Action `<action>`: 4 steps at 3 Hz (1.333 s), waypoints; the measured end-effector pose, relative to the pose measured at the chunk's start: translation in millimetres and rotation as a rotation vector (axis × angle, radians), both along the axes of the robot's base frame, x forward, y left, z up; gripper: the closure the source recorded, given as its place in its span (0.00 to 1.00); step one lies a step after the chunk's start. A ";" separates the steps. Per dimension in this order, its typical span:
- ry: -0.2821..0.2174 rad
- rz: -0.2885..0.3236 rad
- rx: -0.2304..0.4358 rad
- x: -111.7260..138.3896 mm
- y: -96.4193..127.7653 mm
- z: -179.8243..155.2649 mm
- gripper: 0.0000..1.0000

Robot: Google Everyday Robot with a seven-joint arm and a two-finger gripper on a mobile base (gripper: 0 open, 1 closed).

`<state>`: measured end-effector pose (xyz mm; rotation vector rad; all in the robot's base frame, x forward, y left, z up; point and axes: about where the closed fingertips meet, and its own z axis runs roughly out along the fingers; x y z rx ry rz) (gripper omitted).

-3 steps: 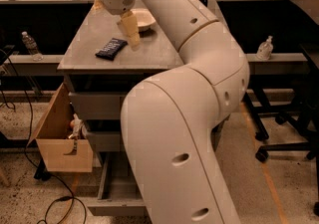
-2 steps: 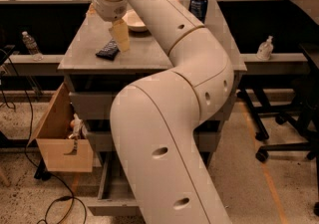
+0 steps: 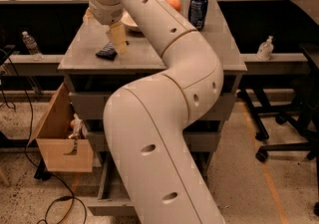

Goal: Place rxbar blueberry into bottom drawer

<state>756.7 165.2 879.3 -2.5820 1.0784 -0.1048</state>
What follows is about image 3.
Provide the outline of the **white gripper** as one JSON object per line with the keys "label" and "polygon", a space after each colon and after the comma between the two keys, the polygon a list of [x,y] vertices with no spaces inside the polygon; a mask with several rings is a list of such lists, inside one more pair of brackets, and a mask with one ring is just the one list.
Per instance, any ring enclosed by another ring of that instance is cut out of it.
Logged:
{"label": "white gripper", "polygon": [[127,51],[125,27],[119,22],[123,11],[124,8],[119,0],[89,0],[89,8],[83,16],[84,24],[88,24],[95,17],[100,24],[110,25],[107,36],[119,55]]}

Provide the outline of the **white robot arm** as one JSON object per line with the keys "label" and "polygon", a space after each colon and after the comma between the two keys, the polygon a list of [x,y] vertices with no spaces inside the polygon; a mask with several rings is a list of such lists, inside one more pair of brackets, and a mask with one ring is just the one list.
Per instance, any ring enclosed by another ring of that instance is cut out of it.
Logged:
{"label": "white robot arm", "polygon": [[128,11],[165,65],[107,100],[103,123],[142,224],[225,224],[182,132],[216,103],[223,67],[204,37],[165,0],[89,0],[111,25]]}

